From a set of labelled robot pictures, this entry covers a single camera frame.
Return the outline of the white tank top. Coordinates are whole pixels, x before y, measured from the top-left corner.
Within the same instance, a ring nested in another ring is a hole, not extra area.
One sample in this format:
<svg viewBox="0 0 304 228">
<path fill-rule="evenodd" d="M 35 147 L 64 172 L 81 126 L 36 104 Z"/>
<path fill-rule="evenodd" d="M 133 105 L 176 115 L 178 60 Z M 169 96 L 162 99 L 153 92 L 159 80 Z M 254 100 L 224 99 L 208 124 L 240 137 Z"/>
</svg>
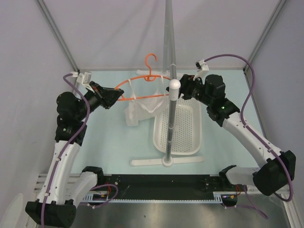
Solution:
<svg viewBox="0 0 304 228">
<path fill-rule="evenodd" d="M 148 96 L 147 98 L 137 96 L 133 89 L 132 79 L 127 80 L 132 98 L 128 101 L 128 106 L 124 110 L 127 126 L 137 126 L 140 121 L 154 118 L 166 109 L 168 96 L 165 92 L 165 81 L 168 81 L 168 79 L 164 76 L 160 76 L 159 78 L 159 87 L 152 96 Z"/>
</svg>

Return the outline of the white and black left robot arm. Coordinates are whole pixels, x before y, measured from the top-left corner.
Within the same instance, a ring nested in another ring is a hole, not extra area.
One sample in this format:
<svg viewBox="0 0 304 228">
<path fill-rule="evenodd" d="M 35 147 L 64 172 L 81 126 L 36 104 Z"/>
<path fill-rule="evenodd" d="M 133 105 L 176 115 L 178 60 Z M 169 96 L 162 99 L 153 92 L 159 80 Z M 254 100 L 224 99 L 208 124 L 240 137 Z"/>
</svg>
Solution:
<svg viewBox="0 0 304 228">
<path fill-rule="evenodd" d="M 40 226 L 69 228 L 76 209 L 86 194 L 107 188 L 102 168 L 86 166 L 71 188 L 67 183 L 74 160 L 82 146 L 89 115 L 97 108 L 109 109 L 123 95 L 120 88 L 107 88 L 91 81 L 85 95 L 71 92 L 57 97 L 57 129 L 53 159 L 47 177 L 35 201 L 26 204 L 25 212 Z"/>
</svg>

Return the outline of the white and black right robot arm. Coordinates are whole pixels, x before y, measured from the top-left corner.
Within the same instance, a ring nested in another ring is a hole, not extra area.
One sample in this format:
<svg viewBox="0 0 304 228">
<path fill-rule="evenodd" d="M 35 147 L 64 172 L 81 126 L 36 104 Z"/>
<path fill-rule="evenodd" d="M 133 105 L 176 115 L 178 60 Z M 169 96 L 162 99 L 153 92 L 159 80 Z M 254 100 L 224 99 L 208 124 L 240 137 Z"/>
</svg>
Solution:
<svg viewBox="0 0 304 228">
<path fill-rule="evenodd" d="M 270 196 L 294 180 L 294 153 L 284 152 L 267 141 L 241 116 L 240 109 L 225 97 L 222 76 L 208 75 L 202 80 L 184 74 L 180 84 L 179 95 L 184 100 L 194 98 L 206 105 L 209 117 L 230 132 L 258 164 L 256 168 L 230 165 L 223 169 L 219 173 L 219 185 L 223 190 L 231 190 L 235 185 L 251 185 Z"/>
</svg>

